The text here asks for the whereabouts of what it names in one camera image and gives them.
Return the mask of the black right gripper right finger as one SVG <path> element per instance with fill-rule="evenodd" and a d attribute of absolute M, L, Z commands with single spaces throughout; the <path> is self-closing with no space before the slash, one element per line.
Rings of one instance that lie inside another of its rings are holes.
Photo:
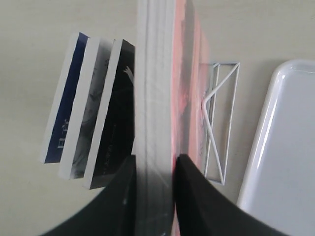
<path fill-rule="evenodd" d="M 175 167 L 175 203 L 183 236 L 281 236 L 221 194 L 186 154 Z"/>

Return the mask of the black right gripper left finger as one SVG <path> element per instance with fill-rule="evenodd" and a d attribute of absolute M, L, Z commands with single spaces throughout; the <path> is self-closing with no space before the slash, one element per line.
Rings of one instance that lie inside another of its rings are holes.
<path fill-rule="evenodd" d="M 109 184 L 83 209 L 44 236 L 133 236 L 136 162 L 128 156 Z"/>

